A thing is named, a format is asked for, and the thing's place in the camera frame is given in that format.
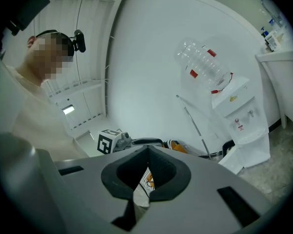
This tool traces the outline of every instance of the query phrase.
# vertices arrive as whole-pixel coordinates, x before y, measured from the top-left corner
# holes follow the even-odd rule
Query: metal pole
[[[195,124],[195,122],[194,122],[194,120],[193,120],[193,118],[192,118],[191,114],[189,113],[189,111],[188,111],[188,109],[187,109],[186,106],[184,107],[184,110],[185,110],[185,112],[187,113],[187,115],[189,116],[190,120],[192,121],[192,124],[194,125],[194,127],[195,127],[195,129],[196,129],[198,135],[201,137],[202,135],[201,135],[201,133],[200,133],[200,130],[199,130],[198,127],[196,126],[196,124]],[[211,160],[211,156],[210,156],[210,153],[209,153],[209,149],[207,148],[207,145],[206,145],[205,141],[203,140],[203,138],[202,138],[202,143],[203,143],[203,145],[204,145],[204,147],[205,147],[205,150],[206,150],[207,154],[209,155],[209,159]]]

